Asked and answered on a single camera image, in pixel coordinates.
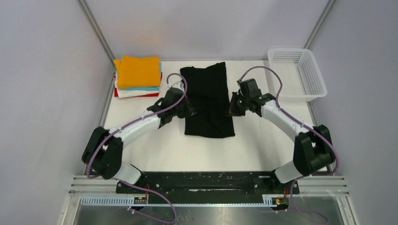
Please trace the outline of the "black t shirt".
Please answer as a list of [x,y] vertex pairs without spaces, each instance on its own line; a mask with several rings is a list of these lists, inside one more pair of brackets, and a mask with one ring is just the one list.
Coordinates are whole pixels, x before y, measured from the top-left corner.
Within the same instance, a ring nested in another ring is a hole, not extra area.
[[234,125],[227,115],[230,99],[226,63],[206,68],[184,67],[180,74],[188,85],[187,98],[196,111],[185,119],[185,135],[206,138],[234,137]]

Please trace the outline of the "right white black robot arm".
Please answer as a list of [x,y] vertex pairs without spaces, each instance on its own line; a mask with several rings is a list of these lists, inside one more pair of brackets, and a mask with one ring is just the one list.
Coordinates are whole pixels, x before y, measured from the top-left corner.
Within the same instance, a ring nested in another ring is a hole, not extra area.
[[269,187],[275,193],[283,192],[288,182],[313,174],[335,162],[329,130],[312,126],[294,118],[284,110],[276,97],[263,94],[255,79],[237,82],[239,90],[232,93],[228,115],[245,116],[251,111],[282,130],[294,143],[292,160],[272,172]]

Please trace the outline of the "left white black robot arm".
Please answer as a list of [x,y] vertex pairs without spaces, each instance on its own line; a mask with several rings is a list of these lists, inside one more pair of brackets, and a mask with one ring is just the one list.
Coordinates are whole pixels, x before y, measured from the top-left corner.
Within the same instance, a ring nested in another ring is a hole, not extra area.
[[95,128],[82,154],[82,161],[88,170],[94,170],[102,178],[127,182],[133,192],[139,193],[144,190],[146,181],[138,168],[122,162],[124,148],[170,123],[174,117],[184,119],[195,112],[183,90],[170,88],[164,97],[132,121],[110,129]]

